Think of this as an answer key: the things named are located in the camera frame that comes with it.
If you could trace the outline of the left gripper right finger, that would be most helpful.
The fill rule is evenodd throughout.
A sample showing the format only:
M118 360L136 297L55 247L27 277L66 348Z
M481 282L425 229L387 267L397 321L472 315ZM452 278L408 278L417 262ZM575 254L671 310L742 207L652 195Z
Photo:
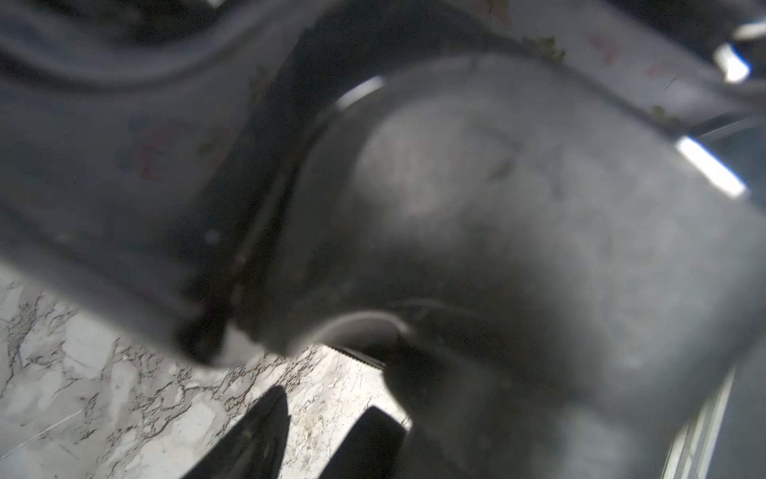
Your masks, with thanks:
M371 406L336 449L320 479L388 479L408 430L382 409Z

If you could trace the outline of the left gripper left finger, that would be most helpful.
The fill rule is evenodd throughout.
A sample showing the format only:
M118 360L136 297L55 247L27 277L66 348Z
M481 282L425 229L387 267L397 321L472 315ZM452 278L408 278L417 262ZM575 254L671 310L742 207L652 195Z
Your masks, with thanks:
M184 479L277 478L289 431L287 397L271 387Z

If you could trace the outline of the black white space suitcase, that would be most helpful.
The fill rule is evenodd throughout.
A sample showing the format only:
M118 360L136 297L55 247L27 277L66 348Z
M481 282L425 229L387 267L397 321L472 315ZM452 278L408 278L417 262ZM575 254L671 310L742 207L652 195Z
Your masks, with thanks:
M765 333L765 5L5 1L1 257L379 367L392 478L657 478Z

